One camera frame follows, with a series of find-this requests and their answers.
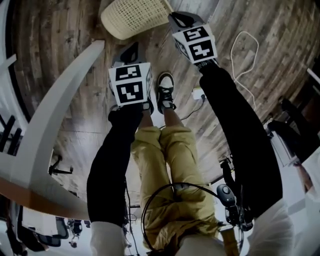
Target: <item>black cable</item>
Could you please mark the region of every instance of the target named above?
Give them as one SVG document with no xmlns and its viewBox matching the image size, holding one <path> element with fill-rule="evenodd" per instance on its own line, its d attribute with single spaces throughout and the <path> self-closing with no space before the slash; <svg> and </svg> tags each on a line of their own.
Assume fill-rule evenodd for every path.
<svg viewBox="0 0 320 256">
<path fill-rule="evenodd" d="M 132 226 L 131 226 L 131 202 L 130 202 L 130 196 L 129 196 L 129 191 L 128 191 L 128 184 L 127 184 L 127 179 L 125 179 L 125 190 L 126 190 L 126 195 L 128 197 L 128 205 L 129 205 L 129 214 L 128 214 L 128 218 L 129 218 L 129 229 L 130 229 L 130 233 L 132 234 L 132 238 L 133 238 L 133 242 L 134 242 L 134 247 L 135 247 L 135 251 L 136 251 L 136 255 L 140 256 L 140 254 L 138 253 L 138 248 L 137 248 L 137 243 L 136 243 L 136 239 L 134 236 L 134 233 L 132 231 Z"/>
<path fill-rule="evenodd" d="M 135 217 L 135 220 L 131 220 L 132 222 L 135 222 L 137 219 L 138 219 L 138 217 L 136 216 L 136 215 L 134 215 L 134 214 L 130 214 L 130 215 L 132 215 L 132 216 L 134 216 Z"/>
<path fill-rule="evenodd" d="M 145 226 L 145 218 L 146 218 L 146 212 L 147 212 L 147 209 L 151 203 L 151 201 L 157 196 L 157 194 L 159 194 L 162 190 L 166 189 L 166 188 L 169 188 L 169 187 L 178 187 L 178 189 L 182 189 L 182 188 L 189 188 L 189 187 L 196 187 L 200 190 L 203 190 L 203 191 L 206 191 L 207 193 L 213 195 L 214 197 L 216 198 L 219 198 L 218 195 L 216 193 L 214 193 L 213 191 L 211 191 L 210 189 L 207 189 L 203 186 L 200 186 L 200 185 L 196 185 L 196 184 L 192 184 L 192 183 L 188 183 L 188 182 L 174 182 L 174 183 L 170 183 L 170 184 L 166 184 L 162 187 L 160 187 L 159 189 L 157 189 L 151 196 L 150 198 L 148 199 L 148 201 L 146 202 L 145 204 L 145 207 L 142 211 L 142 216 L 141 216 L 141 230 L 142 230 L 142 234 L 143 234 L 143 237 L 144 237 L 144 240 L 145 242 L 147 243 L 147 245 L 149 246 L 149 248 L 152 250 L 152 251 L 157 251 L 156 249 L 153 248 L 153 246 L 151 245 L 148 237 L 147 237 L 147 234 L 146 234 L 146 226 Z"/>
<path fill-rule="evenodd" d="M 244 202 L 244 190 L 243 186 L 241 185 L 240 189 L 240 214 L 239 214 L 239 229 L 241 231 L 241 239 L 240 239 L 240 246 L 239 246 L 239 255 L 241 254 L 242 247 L 244 245 L 245 240 L 245 234 L 244 234 L 244 227 L 242 226 L 243 218 L 244 218 L 244 208 L 243 208 L 243 202 Z"/>
<path fill-rule="evenodd" d="M 193 113 L 199 111 L 199 110 L 203 107 L 203 105 L 205 104 L 205 101 L 206 101 L 206 96 L 205 96 L 204 94 L 202 94 L 202 95 L 201 95 L 201 99 L 202 99 L 202 104 L 201 104 L 201 106 L 200 106 L 199 108 L 197 108 L 196 110 L 193 110 L 193 111 L 192 111 L 190 114 L 188 114 L 186 117 L 182 118 L 181 121 L 188 119 Z"/>
</svg>

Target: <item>black and white sneaker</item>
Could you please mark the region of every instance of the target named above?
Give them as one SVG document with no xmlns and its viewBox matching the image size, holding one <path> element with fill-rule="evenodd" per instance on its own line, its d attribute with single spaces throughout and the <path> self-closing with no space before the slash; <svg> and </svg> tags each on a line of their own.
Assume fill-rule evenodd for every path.
<svg viewBox="0 0 320 256">
<path fill-rule="evenodd" d="M 151 98 L 150 98 L 150 95 L 148 96 L 148 100 L 144 103 L 142 103 L 142 109 L 145 111 L 145 110 L 150 110 L 150 115 L 153 114 L 153 112 L 155 111 L 155 107 L 154 105 L 152 104 L 152 101 L 151 101 Z"/>
<path fill-rule="evenodd" d="M 159 75 L 156 86 L 156 102 L 161 114 L 164 113 L 164 109 L 175 110 L 177 108 L 172 98 L 174 86 L 174 78 L 169 72 L 163 72 Z"/>
</svg>

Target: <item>leg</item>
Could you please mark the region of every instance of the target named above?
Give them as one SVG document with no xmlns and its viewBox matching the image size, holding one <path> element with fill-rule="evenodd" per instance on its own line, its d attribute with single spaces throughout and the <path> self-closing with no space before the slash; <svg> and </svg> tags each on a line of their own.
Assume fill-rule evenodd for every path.
<svg viewBox="0 0 320 256">
<path fill-rule="evenodd" d="M 244 197 L 254 218 L 258 218 L 283 197 L 272 145 L 256 113 L 237 90 L 228 72 L 214 63 L 202 67 L 200 72 L 203 74 L 200 86 L 219 119 L 232 152 L 236 181 L 242 184 Z"/>
<path fill-rule="evenodd" d="M 173 182 L 187 182 L 203 185 L 204 181 L 198 171 L 196 139 L 190 129 L 184 127 L 175 113 L 172 92 L 174 80 L 171 74 L 164 73 L 158 80 L 158 109 L 164 114 L 166 127 L 162 130 L 160 144 L 165 159 L 171 169 Z M 213 197 L 197 188 L 175 191 L 175 195 L 185 203 L 185 216 L 194 220 L 215 223 Z"/>
<path fill-rule="evenodd" d="M 109 222 L 123 227 L 125 221 L 125 180 L 130 147 L 142 118 L 139 104 L 112 111 L 112 128 L 97 152 L 87 180 L 87 205 L 91 222 Z M 102 210 L 105 197 L 112 210 Z"/>
<path fill-rule="evenodd" d="M 184 127 L 184 124 L 181 122 L 179 116 L 172 108 L 165 108 L 163 110 L 164 114 L 164 123 L 166 127 L 169 126 L 181 126 Z"/>
<path fill-rule="evenodd" d="M 131 153 L 138 165 L 141 179 L 140 205 L 142 209 L 157 189 L 170 183 L 166 161 L 159 144 L 161 131 L 152 126 L 150 120 L 150 112 L 143 111 L 142 122 L 131 147 Z M 162 227 L 170 219 L 170 205 L 173 202 L 173 190 L 167 188 L 152 200 L 148 208 L 145 228 L 146 235 L 152 245 Z"/>
<path fill-rule="evenodd" d="M 295 167 L 298 171 L 298 175 L 301 180 L 303 190 L 305 193 L 307 193 L 313 187 L 312 180 L 309 174 L 307 173 L 306 169 L 301 164 L 296 165 Z"/>
</svg>

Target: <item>cord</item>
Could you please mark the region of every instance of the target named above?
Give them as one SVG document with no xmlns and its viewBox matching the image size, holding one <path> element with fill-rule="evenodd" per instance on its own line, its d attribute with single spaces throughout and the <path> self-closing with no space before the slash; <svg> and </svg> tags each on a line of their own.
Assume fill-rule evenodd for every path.
<svg viewBox="0 0 320 256">
<path fill-rule="evenodd" d="M 130 215 L 132 215 L 132 216 L 134 216 L 135 217 L 135 219 L 134 220 L 131 220 L 132 222 L 135 222 L 137 219 L 138 219 L 138 217 L 136 216 L 136 215 L 134 215 L 134 214 L 130 214 Z"/>
<path fill-rule="evenodd" d="M 148 201 L 145 204 L 145 207 L 142 211 L 142 216 L 141 216 L 141 231 L 144 237 L 145 242 L 147 243 L 147 245 L 149 246 L 149 248 L 152 251 L 156 251 L 156 249 L 153 248 L 153 246 L 151 245 L 147 235 L 146 235 L 146 227 L 145 227 L 145 218 L 146 218 L 146 213 L 147 213 L 147 209 L 150 205 L 150 203 L 152 202 L 152 200 L 157 196 L 157 194 L 159 194 L 162 190 L 169 188 L 169 187 L 173 187 L 173 188 L 178 188 L 178 189 L 182 189 L 182 188 L 189 188 L 189 187 L 196 187 L 200 190 L 206 191 L 207 193 L 213 195 L 214 197 L 218 198 L 218 195 L 216 193 L 214 193 L 213 191 L 211 191 L 210 189 L 207 189 L 203 186 L 200 185 L 196 185 L 196 184 L 192 184 L 192 183 L 188 183 L 188 182 L 174 182 L 174 183 L 169 183 L 166 184 L 160 188 L 158 188 L 148 199 Z"/>
<path fill-rule="evenodd" d="M 196 110 L 193 110 L 190 114 L 188 114 L 186 117 L 182 118 L 181 121 L 183 120 L 186 120 L 188 119 L 193 113 L 199 111 L 205 104 L 205 101 L 206 101 L 206 96 L 204 94 L 201 95 L 201 99 L 202 99 L 202 103 L 201 103 L 201 106 L 199 108 L 197 108 Z"/>
<path fill-rule="evenodd" d="M 253 64 L 251 66 L 251 68 L 249 68 L 247 71 L 244 71 L 242 73 L 240 73 L 237 77 L 235 76 L 235 66 L 234 66 L 234 59 L 233 59 L 233 51 L 234 51 L 234 47 L 236 45 L 236 42 L 239 38 L 239 36 L 244 33 L 244 34 L 247 34 L 248 36 L 250 36 L 251 38 L 253 38 L 256 42 L 256 51 L 255 51 L 255 54 L 254 54 L 254 59 L 253 59 Z M 244 74 L 247 74 L 249 72 L 251 72 L 254 67 L 255 67 L 255 64 L 256 64 L 256 59 L 257 59 L 257 55 L 258 55 L 258 50 L 259 50 L 259 42 L 258 40 L 253 36 L 251 35 L 250 33 L 248 33 L 247 31 L 241 31 L 235 38 L 234 42 L 233 42 L 233 45 L 231 47 L 231 51 L 230 51 L 230 59 L 231 59 L 231 66 L 232 66 L 232 76 L 233 76 L 233 82 L 237 82 L 242 88 L 244 88 L 247 92 L 250 93 L 250 95 L 252 96 L 252 100 L 253 100 L 253 105 L 254 105 L 254 109 L 253 110 L 256 110 L 257 106 L 256 106 L 256 99 L 255 99 L 255 96 L 253 95 L 253 93 L 247 88 L 245 87 L 241 82 L 239 82 L 239 78 L 242 77 Z"/>
<path fill-rule="evenodd" d="M 153 248 L 153 246 L 151 245 L 148 237 L 147 237 L 147 234 L 146 234 L 146 226 L 145 226 L 145 219 L 146 219 L 146 214 L 147 214 L 147 210 L 148 210 L 148 207 L 150 206 L 152 200 L 157 196 L 157 194 L 159 194 L 162 190 L 166 189 L 166 188 L 169 188 L 169 187 L 173 187 L 177 190 L 179 189 L 185 189 L 185 188 L 189 188 L 189 187 L 195 187 L 195 188 L 198 188 L 200 190 L 203 190 L 211 195 L 213 195 L 214 197 L 218 198 L 218 195 L 216 193 L 214 193 L 212 190 L 208 189 L 208 188 L 205 188 L 201 185 L 197 185 L 197 184 L 192 184 L 192 183 L 188 183 L 188 182 L 174 182 L 174 183 L 169 183 L 169 184 L 166 184 L 160 188 L 158 188 L 151 196 L 150 198 L 148 199 L 148 201 L 146 202 L 145 204 L 145 207 L 142 211 L 142 216 L 141 216 L 141 231 L 142 231 L 142 234 L 143 234 L 143 237 L 144 237 L 144 240 L 145 242 L 147 243 L 147 245 L 149 246 L 149 248 L 154 251 L 154 252 L 159 252 L 159 250 L 156 250 Z M 240 235 L 239 235 L 239 239 L 240 239 L 240 245 L 239 245 L 239 254 L 241 253 L 241 250 L 242 250 L 242 247 L 243 247 L 243 244 L 244 244 L 244 230 L 243 230 L 243 226 L 242 226 L 242 218 L 243 218 L 243 207 L 242 207 L 242 199 L 241 199 L 241 204 L 240 204 L 240 215 L 239 215 L 239 224 L 238 224 L 238 228 L 239 228 L 239 231 L 241 231 L 241 238 L 240 238 Z"/>
<path fill-rule="evenodd" d="M 129 196 L 129 191 L 128 191 L 128 184 L 127 184 L 127 179 L 125 179 L 125 190 L 126 190 L 126 195 L 127 195 L 127 197 L 128 197 L 128 205 L 129 205 L 129 210 L 128 210 L 128 212 L 129 212 L 129 229 L 130 229 L 130 233 L 132 234 L 132 238 L 133 238 L 133 242 L 134 242 L 134 247 L 135 247 L 135 251 L 136 251 L 136 255 L 137 256 L 140 256 L 140 254 L 139 254 L 139 252 L 138 252 L 138 248 L 137 248 L 137 243 L 136 243 L 136 239 L 135 239 L 135 236 L 134 236 L 134 233 L 133 233 L 133 231 L 132 231 L 132 226 L 131 226 L 131 208 L 130 208 L 130 206 L 131 206 L 131 202 L 130 202 L 130 196 Z"/>
</svg>

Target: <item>wicker basket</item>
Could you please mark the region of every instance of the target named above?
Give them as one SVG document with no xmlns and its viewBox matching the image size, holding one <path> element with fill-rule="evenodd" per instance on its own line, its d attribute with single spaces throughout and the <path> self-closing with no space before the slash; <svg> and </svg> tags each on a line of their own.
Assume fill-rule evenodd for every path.
<svg viewBox="0 0 320 256">
<path fill-rule="evenodd" d="M 172 12 L 167 0 L 115 0 L 101 13 L 101 21 L 111 35 L 125 40 L 169 22 Z"/>
</svg>

